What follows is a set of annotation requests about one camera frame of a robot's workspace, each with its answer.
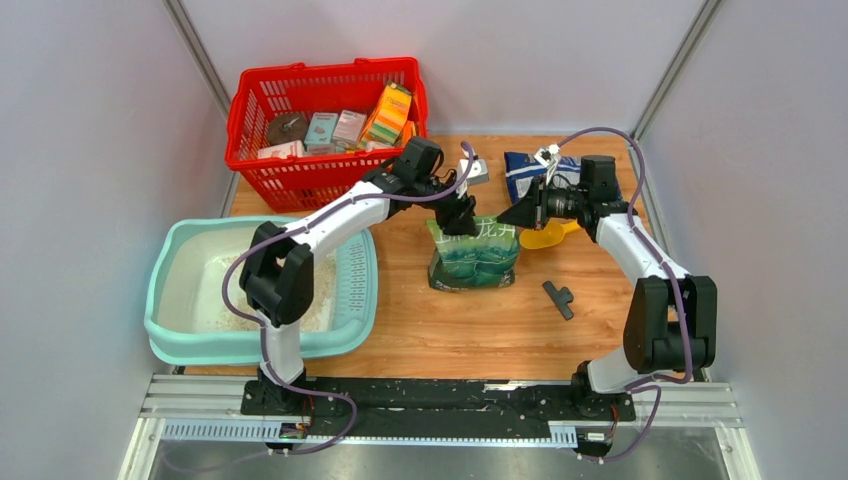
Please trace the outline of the orange green sponge pack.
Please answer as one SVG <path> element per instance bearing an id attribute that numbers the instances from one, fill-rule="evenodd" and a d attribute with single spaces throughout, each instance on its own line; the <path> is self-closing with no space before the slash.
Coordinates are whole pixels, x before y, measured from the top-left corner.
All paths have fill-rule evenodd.
<path id="1" fill-rule="evenodd" d="M 412 94 L 403 86 L 388 83 L 367 118 L 358 147 L 364 149 L 369 142 L 394 145 L 408 121 Z"/>

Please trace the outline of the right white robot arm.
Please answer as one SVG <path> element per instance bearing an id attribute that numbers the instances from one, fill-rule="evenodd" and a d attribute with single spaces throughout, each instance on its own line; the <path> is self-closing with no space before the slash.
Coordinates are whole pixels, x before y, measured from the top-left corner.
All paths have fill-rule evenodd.
<path id="1" fill-rule="evenodd" d="M 713 364 L 716 356 L 715 282 L 693 275 L 661 250 L 633 206 L 623 199 L 614 158 L 581 158 L 576 182 L 560 180 L 552 150 L 534 157 L 546 169 L 526 193 L 498 216 L 501 223 L 539 230 L 552 219 L 574 220 L 617 262 L 634 288 L 622 345 L 582 367 L 585 379 L 570 391 L 579 416 L 598 417 L 610 394 L 623 393 L 671 372 L 686 376 Z"/>

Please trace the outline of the white pink sponge pack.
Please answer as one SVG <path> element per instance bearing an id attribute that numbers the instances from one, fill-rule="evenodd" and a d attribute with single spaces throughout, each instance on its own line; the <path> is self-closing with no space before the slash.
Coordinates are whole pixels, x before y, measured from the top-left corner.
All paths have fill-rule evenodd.
<path id="1" fill-rule="evenodd" d="M 268 146 L 257 151 L 257 159 L 266 158 L 300 158 L 306 154 L 305 145 L 301 140 L 290 141 L 282 144 Z"/>

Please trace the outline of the blue white snack bag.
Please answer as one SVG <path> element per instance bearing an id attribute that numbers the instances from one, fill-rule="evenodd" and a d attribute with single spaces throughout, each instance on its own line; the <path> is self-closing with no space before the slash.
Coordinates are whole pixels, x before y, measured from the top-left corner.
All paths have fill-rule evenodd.
<path id="1" fill-rule="evenodd" d="M 505 152 L 504 163 L 505 184 L 512 204 L 517 203 L 526 195 L 535 177 L 541 177 L 543 180 L 547 177 L 547 168 L 538 163 L 530 154 Z M 580 172 L 580 158 L 561 157 L 550 184 L 560 189 L 578 186 Z"/>

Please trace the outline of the black bag clip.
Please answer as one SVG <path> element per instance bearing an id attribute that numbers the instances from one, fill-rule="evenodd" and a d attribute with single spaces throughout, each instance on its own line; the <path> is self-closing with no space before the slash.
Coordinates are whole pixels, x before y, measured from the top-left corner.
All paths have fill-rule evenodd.
<path id="1" fill-rule="evenodd" d="M 557 288 L 551 281 L 545 281 L 542 287 L 563 318 L 566 321 L 573 319 L 574 312 L 571 309 L 571 303 L 574 301 L 574 295 L 572 292 L 567 287 Z"/>

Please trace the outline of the pink grey small box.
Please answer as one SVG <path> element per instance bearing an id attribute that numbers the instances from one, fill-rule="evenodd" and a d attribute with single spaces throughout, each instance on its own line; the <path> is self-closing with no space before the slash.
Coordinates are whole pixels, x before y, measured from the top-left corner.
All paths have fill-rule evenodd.
<path id="1" fill-rule="evenodd" d="M 360 112 L 342 110 L 331 137 L 332 143 L 345 149 L 355 148 L 367 118 L 366 114 Z"/>

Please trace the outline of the red plastic shopping basket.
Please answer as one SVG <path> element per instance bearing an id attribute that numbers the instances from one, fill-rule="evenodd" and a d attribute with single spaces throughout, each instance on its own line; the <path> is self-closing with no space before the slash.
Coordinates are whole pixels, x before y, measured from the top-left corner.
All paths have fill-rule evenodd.
<path id="1" fill-rule="evenodd" d="M 371 113 L 384 87 L 411 93 L 409 120 L 427 136 L 428 102 L 413 57 L 357 58 L 349 63 L 251 68 L 242 72 L 227 123 L 228 168 L 240 174 L 275 212 L 315 210 L 350 189 L 369 170 L 399 155 L 397 148 L 324 156 L 262 158 L 271 121 L 281 114 Z"/>

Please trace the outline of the brown round box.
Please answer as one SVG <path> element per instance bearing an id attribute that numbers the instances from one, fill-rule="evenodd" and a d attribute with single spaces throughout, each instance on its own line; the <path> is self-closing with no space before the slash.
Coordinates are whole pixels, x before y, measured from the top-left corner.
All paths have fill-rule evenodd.
<path id="1" fill-rule="evenodd" d="M 270 146 L 305 139 L 308 120 L 302 113 L 283 113 L 275 116 L 266 128 L 265 138 Z"/>

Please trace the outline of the beige cat litter pile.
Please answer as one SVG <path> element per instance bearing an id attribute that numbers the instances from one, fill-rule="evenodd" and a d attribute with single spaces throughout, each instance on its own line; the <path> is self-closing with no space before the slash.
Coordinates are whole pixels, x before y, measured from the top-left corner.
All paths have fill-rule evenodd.
<path id="1" fill-rule="evenodd" d="M 228 285 L 229 298 L 238 310 L 257 316 L 257 313 L 247 305 L 245 293 L 238 286 L 238 278 L 243 266 L 244 264 L 239 265 L 232 275 Z M 301 317 L 301 333 L 325 332 L 330 329 L 336 303 L 336 271 L 337 255 L 335 251 L 316 264 L 313 301 Z M 216 326 L 221 330 L 232 331 L 255 331 L 258 329 L 255 322 L 233 314 L 226 306 L 223 307 L 223 313 L 219 315 Z"/>

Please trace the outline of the yellow plastic scoop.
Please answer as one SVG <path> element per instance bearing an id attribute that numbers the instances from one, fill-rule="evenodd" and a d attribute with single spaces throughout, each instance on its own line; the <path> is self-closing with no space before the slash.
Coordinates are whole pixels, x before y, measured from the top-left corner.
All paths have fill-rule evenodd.
<path id="1" fill-rule="evenodd" d="M 519 235 L 519 245 L 527 250 L 550 248 L 560 244 L 567 235 L 580 230 L 576 221 L 559 223 L 551 220 L 541 230 L 523 230 Z"/>

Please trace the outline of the green litter bag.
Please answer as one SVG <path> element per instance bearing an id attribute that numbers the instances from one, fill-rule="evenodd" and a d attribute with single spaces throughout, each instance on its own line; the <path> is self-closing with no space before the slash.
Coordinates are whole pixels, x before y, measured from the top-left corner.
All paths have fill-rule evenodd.
<path id="1" fill-rule="evenodd" d="M 476 236 L 446 235 L 435 220 L 427 227 L 435 249 L 427 271 L 429 287 L 444 292 L 505 288 L 514 284 L 520 245 L 515 226 L 495 216 L 474 218 Z"/>

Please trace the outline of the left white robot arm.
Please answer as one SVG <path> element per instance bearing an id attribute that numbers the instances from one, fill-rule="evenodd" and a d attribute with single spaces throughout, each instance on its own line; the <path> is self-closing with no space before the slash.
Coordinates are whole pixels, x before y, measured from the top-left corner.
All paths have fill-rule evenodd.
<path id="1" fill-rule="evenodd" d="M 299 322 L 314 300 L 316 264 L 351 237 L 412 206 L 431 210 L 449 236 L 474 236 L 475 198 L 469 181 L 482 160 L 462 142 L 464 164 L 446 178 L 437 174 L 444 152 L 433 141 L 415 136 L 402 152 L 368 171 L 336 200 L 297 221 L 256 228 L 250 248 L 225 274 L 222 297 L 229 297 L 232 275 L 239 276 L 250 312 L 245 319 L 260 332 L 261 377 L 271 384 L 267 401 L 291 415 L 304 405 L 306 389 Z"/>

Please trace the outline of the teal small box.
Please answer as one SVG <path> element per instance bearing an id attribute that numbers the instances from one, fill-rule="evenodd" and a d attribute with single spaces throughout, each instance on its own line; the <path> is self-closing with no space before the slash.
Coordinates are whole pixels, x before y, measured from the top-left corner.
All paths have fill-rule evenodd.
<path id="1" fill-rule="evenodd" d="M 339 118 L 338 113 L 315 112 L 303 140 L 307 148 L 330 145 Z"/>

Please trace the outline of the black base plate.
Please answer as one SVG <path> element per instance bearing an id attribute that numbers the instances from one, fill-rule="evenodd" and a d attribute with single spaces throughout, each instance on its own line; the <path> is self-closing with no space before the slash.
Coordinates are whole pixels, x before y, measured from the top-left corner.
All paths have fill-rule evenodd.
<path id="1" fill-rule="evenodd" d="M 635 418 L 626 394 L 597 394 L 583 383 L 494 382 L 446 379 L 306 377 L 291 392 L 266 378 L 250 380 L 240 412 L 293 416 L 313 436 L 524 440 L 550 435 L 558 421 L 597 422 L 611 428 Z"/>

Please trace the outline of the teal plastic litter box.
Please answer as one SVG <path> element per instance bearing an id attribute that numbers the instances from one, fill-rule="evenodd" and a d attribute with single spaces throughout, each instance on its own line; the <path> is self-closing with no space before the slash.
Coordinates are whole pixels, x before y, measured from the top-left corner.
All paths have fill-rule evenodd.
<path id="1" fill-rule="evenodd" d="M 258 329 L 221 330 L 223 276 L 245 252 L 263 216 L 188 219 L 167 233 L 151 274 L 143 324 L 151 350 L 176 366 L 239 366 L 260 360 Z M 369 336 L 378 300 L 373 237 L 355 235 L 336 250 L 336 303 L 330 329 L 301 333 L 303 359 L 349 353 Z"/>

